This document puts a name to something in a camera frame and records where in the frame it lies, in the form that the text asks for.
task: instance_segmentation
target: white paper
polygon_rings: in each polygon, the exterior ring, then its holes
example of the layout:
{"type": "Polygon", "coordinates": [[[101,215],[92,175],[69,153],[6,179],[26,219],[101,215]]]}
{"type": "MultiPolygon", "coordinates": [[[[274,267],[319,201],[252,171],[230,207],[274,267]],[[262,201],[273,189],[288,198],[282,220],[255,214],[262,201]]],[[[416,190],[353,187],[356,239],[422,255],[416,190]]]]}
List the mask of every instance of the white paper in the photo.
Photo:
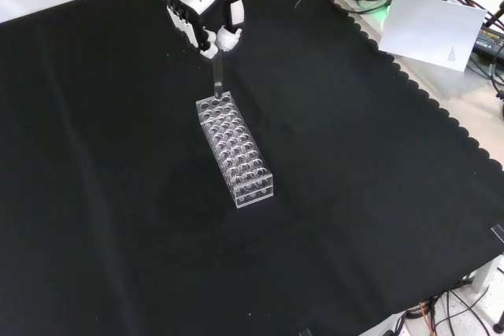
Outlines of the white paper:
{"type": "Polygon", "coordinates": [[[464,71],[485,13],[441,0],[393,0],[380,50],[464,71]]]}

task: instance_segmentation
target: black tablecloth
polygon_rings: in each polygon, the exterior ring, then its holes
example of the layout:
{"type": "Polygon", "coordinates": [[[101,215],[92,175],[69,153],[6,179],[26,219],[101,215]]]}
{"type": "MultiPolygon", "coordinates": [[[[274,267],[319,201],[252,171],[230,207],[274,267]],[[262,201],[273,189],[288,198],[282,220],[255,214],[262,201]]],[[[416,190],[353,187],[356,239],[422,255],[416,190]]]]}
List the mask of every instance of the black tablecloth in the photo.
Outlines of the black tablecloth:
{"type": "Polygon", "coordinates": [[[244,0],[224,60],[275,176],[236,210],[212,69],[161,0],[0,26],[0,333],[357,335],[497,256],[504,179],[327,0],[244,0]]]}

